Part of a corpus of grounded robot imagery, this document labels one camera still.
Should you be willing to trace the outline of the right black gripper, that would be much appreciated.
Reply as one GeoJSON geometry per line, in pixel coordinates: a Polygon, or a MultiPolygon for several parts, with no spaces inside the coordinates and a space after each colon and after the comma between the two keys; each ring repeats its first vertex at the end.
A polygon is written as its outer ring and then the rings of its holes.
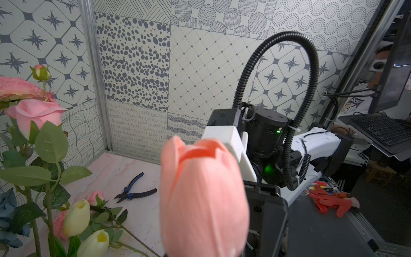
{"type": "Polygon", "coordinates": [[[276,185],[245,181],[249,234],[243,257],[286,257],[289,207],[276,185]]]}

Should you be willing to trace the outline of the pink tulip stem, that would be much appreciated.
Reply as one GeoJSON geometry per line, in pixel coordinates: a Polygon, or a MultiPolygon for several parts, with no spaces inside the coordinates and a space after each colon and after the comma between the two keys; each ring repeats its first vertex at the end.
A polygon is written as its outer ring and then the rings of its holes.
{"type": "Polygon", "coordinates": [[[238,257],[249,204],[238,163],[217,139],[172,137],[161,154],[159,221],[169,257],[238,257]]]}

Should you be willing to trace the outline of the light pink rose stem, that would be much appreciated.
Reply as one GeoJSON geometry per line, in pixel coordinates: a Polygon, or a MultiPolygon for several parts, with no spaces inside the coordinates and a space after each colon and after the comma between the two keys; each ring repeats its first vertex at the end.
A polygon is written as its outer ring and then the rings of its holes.
{"type": "Polygon", "coordinates": [[[1,135],[8,150],[2,154],[1,180],[13,184],[27,203],[15,208],[10,230],[23,234],[30,224],[35,239],[36,255],[41,256],[36,220],[48,225],[48,245],[52,257],[71,257],[54,234],[52,211],[67,202],[69,194],[64,185],[90,176],[89,169],[81,166],[63,168],[68,152],[67,136],[62,129],[65,108],[57,102],[37,99],[9,102],[2,107],[11,118],[10,135],[1,135]]]}

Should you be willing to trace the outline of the pink spray rose stem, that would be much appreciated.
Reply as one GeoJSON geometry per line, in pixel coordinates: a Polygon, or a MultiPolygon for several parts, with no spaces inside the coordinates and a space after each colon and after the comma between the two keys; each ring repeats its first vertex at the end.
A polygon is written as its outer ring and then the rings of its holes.
{"type": "Polygon", "coordinates": [[[35,84],[21,78],[9,78],[1,76],[1,109],[10,106],[11,102],[20,100],[44,100],[46,102],[55,102],[52,93],[46,91],[47,82],[51,78],[48,67],[38,64],[30,67],[33,78],[43,84],[43,89],[35,84]]]}

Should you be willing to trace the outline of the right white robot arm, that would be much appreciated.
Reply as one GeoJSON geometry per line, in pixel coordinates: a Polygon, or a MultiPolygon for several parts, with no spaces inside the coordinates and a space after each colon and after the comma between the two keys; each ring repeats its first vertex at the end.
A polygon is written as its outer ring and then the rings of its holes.
{"type": "Polygon", "coordinates": [[[238,161],[250,210],[244,257],[284,257],[288,213],[297,197],[322,175],[333,173],[349,150],[348,141],[323,128],[293,137],[291,188],[285,183],[282,155],[291,120],[267,108],[242,103],[214,110],[203,133],[218,139],[238,161]]]}

